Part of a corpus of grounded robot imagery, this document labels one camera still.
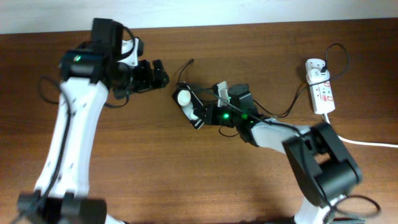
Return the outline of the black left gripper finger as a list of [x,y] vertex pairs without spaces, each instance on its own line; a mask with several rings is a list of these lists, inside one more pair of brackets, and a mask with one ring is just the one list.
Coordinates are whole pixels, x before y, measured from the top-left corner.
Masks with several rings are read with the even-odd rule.
[[152,62],[154,69],[154,79],[153,79],[153,87],[154,89],[165,88],[169,83],[169,76],[164,69],[161,60],[154,60]]
[[150,62],[141,60],[138,65],[134,67],[134,92],[146,92],[152,89],[153,73],[150,67]]

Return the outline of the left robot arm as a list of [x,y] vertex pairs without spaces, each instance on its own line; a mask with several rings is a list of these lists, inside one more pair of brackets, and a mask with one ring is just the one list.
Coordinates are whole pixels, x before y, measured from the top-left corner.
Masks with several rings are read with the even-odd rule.
[[55,129],[44,168],[31,194],[20,194],[17,221],[116,223],[103,199],[88,198],[90,158],[96,127],[109,93],[128,101],[133,93],[169,83],[162,62],[141,60],[138,37],[111,19],[93,20],[89,41],[69,50],[59,65],[60,93]]

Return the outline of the black smartphone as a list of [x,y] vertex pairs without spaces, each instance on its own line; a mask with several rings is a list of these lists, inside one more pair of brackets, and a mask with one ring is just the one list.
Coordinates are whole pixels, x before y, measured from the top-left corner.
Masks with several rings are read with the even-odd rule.
[[172,98],[176,102],[177,106],[183,111],[190,124],[195,129],[200,129],[204,122],[201,120],[194,121],[194,115],[192,114],[194,108],[203,107],[203,103],[198,99],[198,97],[191,91],[177,89],[174,91]]

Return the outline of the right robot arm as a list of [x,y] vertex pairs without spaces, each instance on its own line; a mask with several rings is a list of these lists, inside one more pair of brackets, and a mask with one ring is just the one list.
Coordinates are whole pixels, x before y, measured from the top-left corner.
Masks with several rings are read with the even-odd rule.
[[260,114],[261,106],[247,85],[213,85],[206,92],[217,102],[204,104],[192,96],[192,114],[199,122],[236,128],[244,142],[287,156],[304,196],[291,223],[332,223],[337,213],[347,216],[348,223],[364,220],[338,208],[351,197],[351,190],[361,183],[363,174],[330,124],[294,126]]

